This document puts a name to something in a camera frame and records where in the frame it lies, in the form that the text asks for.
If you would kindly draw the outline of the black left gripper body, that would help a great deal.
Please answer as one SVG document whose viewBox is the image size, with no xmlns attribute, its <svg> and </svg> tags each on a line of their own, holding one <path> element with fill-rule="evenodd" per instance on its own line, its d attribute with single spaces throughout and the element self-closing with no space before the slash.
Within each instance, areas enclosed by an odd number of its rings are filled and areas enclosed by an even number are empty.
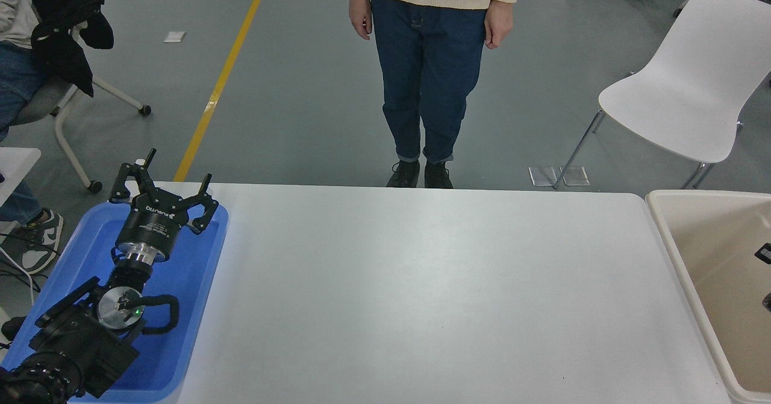
<svg viewBox="0 0 771 404">
<path fill-rule="evenodd" d="M 189 215 L 181 196 L 156 189 L 133 198 L 131 210 L 116 240 L 126 252 L 129 244 L 145 244 L 160 252 L 171 252 Z"/>
</svg>

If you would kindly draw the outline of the standing person's left hand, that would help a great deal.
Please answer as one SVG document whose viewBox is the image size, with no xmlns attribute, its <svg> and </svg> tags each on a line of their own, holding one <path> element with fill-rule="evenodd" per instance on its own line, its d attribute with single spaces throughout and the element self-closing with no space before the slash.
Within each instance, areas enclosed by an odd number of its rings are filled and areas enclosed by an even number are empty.
<svg viewBox="0 0 771 404">
<path fill-rule="evenodd" d="M 501 47 L 503 41 L 513 29 L 513 4 L 498 0 L 490 1 L 484 18 L 485 47 Z"/>
</svg>

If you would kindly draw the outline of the standing person's right hand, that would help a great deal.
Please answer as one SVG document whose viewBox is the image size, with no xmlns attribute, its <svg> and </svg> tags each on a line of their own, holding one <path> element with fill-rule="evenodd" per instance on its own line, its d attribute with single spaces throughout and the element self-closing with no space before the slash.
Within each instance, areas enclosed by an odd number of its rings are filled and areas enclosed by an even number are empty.
<svg viewBox="0 0 771 404">
<path fill-rule="evenodd" d="M 372 9 L 370 0 L 349 0 L 349 20 L 364 41 L 369 41 L 372 35 Z"/>
</svg>

